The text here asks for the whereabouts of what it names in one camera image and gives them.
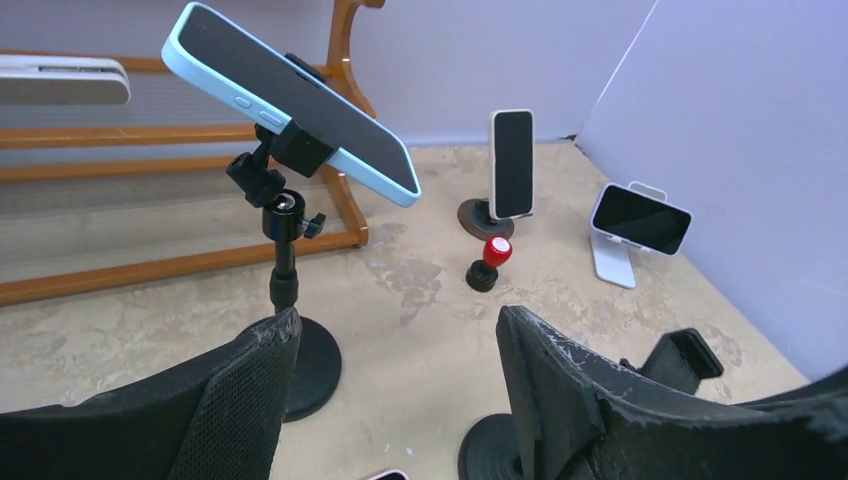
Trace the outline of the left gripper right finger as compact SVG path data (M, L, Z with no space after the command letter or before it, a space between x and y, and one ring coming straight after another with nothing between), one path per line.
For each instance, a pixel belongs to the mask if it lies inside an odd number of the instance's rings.
M647 379L505 306L500 336L517 333L532 365L540 349L597 394L606 432L564 479L843 479L847 387L798 389L744 404L704 400Z

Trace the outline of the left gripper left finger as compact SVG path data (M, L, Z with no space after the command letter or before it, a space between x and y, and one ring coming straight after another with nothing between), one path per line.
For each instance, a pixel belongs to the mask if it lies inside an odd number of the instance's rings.
M267 479L301 337L293 308L76 406L1 416L4 479Z

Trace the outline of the black tall phone stand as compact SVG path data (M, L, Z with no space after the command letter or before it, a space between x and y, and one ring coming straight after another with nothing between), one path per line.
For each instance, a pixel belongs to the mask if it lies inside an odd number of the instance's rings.
M277 313L292 307L299 296L294 242L312 239L323 230L326 216L305 217L306 201L286 187L286 178L269 161L309 178L336 152L336 148L289 120L279 133L256 124L259 146L233 159L226 174L244 192L245 199L262 210L262 230L274 242L275 264L269 296ZM334 336L321 324L301 318L302 333L291 392L283 421L302 420L321 409L334 394L342 373L342 355Z

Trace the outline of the white case phone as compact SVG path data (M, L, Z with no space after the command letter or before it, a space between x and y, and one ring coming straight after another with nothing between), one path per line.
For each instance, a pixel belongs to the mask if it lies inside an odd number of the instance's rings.
M499 110L490 119L492 190L490 216L497 220L530 216L535 194L533 113Z

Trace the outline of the blue case phone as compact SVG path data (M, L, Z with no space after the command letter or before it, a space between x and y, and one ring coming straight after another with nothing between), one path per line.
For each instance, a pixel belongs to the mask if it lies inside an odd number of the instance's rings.
M412 160L393 132L213 8L188 3L161 58L177 77L274 134L300 127L331 148L329 166L396 205L419 199Z

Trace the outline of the black round-base phone stand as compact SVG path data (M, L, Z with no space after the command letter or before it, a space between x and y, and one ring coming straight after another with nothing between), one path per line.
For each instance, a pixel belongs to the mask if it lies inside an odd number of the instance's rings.
M510 410L484 417L465 435L458 454L462 479L564 479L576 458L606 432L596 391L551 357L528 358L517 333L498 338ZM674 390L694 394L724 367L693 329L664 334L641 367L620 366Z

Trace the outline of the pink case phone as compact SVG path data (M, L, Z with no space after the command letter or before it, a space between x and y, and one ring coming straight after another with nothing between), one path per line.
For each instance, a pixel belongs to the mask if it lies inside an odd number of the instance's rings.
M391 469L376 473L368 477L367 480L410 480L410 478L401 470Z

